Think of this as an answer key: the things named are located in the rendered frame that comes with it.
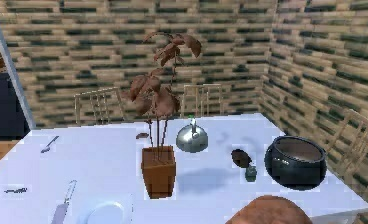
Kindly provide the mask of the white dining table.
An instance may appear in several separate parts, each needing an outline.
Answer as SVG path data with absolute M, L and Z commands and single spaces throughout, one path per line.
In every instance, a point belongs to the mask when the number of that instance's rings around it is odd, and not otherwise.
M 260 114 L 201 118 L 209 146 L 200 153 L 175 152 L 177 176 L 166 199 L 149 199 L 140 169 L 138 139 L 145 123 L 43 129 L 30 132 L 0 160 L 0 224 L 50 224 L 76 180 L 64 224 L 76 224 L 81 213 L 99 200 L 130 199 L 131 224 L 225 224 L 238 210 L 261 195 L 294 201 L 316 224 L 349 223 L 368 210 L 368 203 L 333 174 L 309 191 L 293 191 L 272 180 L 264 154 L 280 130 Z M 40 151 L 59 138 L 46 153 Z M 247 168 L 232 161 L 234 149 L 245 151 L 255 166 L 255 182 Z M 5 193 L 27 188 L 25 193 Z

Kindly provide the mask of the light wooden chair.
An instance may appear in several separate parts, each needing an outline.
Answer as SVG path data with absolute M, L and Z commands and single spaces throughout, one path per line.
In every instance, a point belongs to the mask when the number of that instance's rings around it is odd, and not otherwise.
M 78 126 L 106 125 L 127 120 L 118 87 L 75 94 L 74 109 Z
M 223 89 L 221 84 L 186 84 L 183 86 L 183 94 L 181 97 L 180 117 L 184 118 L 189 111 L 187 97 L 194 98 L 194 108 L 190 112 L 195 117 L 203 117 L 210 115 L 211 92 L 217 90 L 217 103 L 219 105 L 219 114 L 224 114 L 223 107 Z
M 327 163 L 331 172 L 351 185 L 353 175 L 368 153 L 368 118 L 353 109 L 345 112 L 334 136 L 329 140 Z

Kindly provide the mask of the silver kettle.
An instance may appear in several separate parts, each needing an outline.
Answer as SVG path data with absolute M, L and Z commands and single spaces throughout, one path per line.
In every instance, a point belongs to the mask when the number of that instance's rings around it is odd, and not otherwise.
M 208 147 L 208 134 L 204 128 L 197 124 L 194 117 L 190 118 L 190 123 L 180 129 L 176 136 L 176 146 L 189 153 L 198 153 Z

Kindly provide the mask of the brown leafed potted house plant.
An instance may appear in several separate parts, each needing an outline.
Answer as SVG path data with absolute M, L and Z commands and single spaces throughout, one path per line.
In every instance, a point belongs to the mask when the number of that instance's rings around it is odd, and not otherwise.
M 190 49 L 198 58 L 202 53 L 201 42 L 186 33 L 170 34 L 151 32 L 143 41 L 154 36 L 165 36 L 168 40 L 153 57 L 160 66 L 144 75 L 133 78 L 128 98 L 134 103 L 138 115 L 147 115 L 150 147 L 142 149 L 141 171 L 144 185 L 150 199 L 171 197 L 176 179 L 174 149 L 165 144 L 169 119 L 179 111 L 180 101 L 172 91 L 173 79 L 178 63 L 183 64 L 181 46 Z

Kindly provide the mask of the dark brown potato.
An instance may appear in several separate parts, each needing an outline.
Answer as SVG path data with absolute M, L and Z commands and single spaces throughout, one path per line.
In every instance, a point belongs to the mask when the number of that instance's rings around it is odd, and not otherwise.
M 234 149 L 231 152 L 232 161 L 240 168 L 248 168 L 252 162 L 251 157 L 241 149 Z

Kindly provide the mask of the small green shaker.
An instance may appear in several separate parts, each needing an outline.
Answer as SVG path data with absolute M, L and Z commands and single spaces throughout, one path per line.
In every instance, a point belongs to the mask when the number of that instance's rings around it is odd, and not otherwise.
M 255 166 L 250 166 L 245 171 L 245 179 L 248 182 L 255 182 L 257 176 L 257 170 Z

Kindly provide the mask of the black round pot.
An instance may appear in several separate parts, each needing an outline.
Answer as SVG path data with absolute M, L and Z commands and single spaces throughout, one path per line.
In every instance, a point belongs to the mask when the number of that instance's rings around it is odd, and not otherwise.
M 267 173 L 278 184 L 292 190 L 311 190 L 327 172 L 326 152 L 318 144 L 299 136 L 279 136 L 266 150 Z

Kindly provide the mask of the white plate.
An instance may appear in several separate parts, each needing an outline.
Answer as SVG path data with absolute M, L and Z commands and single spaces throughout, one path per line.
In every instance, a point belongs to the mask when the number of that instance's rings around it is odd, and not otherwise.
M 76 224 L 131 224 L 132 213 L 130 199 L 99 200 L 81 213 Z

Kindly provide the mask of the brown bread loaf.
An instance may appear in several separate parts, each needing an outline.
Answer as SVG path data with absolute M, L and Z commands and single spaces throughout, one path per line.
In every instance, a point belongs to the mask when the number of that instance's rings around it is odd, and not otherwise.
M 252 200 L 225 224 L 313 224 L 294 202 L 279 196 L 263 195 Z

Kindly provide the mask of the small silver spoon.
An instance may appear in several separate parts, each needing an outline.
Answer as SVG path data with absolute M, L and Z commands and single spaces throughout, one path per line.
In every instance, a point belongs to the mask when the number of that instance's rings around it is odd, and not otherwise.
M 51 145 L 59 138 L 59 136 L 55 136 L 41 151 L 40 153 L 46 153 L 50 150 Z

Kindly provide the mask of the silver butter knife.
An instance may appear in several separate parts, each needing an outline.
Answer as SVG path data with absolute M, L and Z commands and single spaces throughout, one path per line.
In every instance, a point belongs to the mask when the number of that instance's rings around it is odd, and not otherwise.
M 56 207 L 51 224 L 64 224 L 64 220 L 68 211 L 70 200 L 76 187 L 76 183 L 76 180 L 72 180 L 69 182 L 64 201 Z

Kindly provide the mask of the small dark fork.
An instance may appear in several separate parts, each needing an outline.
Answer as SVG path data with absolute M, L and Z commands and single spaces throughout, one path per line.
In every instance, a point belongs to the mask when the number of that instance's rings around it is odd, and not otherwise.
M 15 193 L 15 194 L 19 194 L 19 193 L 25 193 L 27 192 L 27 188 L 18 188 L 18 189 L 7 189 L 4 192 L 5 193 Z

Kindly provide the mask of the white door frame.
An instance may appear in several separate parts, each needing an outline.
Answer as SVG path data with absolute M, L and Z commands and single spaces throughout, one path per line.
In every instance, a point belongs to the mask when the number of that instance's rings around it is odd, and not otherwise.
M 12 82 L 12 85 L 14 87 L 17 99 L 20 103 L 22 112 L 24 114 L 24 117 L 26 119 L 26 122 L 28 124 L 28 127 L 30 130 L 34 130 L 36 128 L 36 122 L 33 118 L 31 108 L 28 104 L 28 101 L 25 97 L 24 90 L 22 88 L 22 85 L 20 83 L 20 79 L 18 76 L 18 73 L 16 71 L 16 67 L 13 63 L 13 60 L 11 58 L 9 49 L 7 47 L 3 32 L 0 27 L 0 54 L 3 58 L 7 73 L 9 74 L 10 80 Z

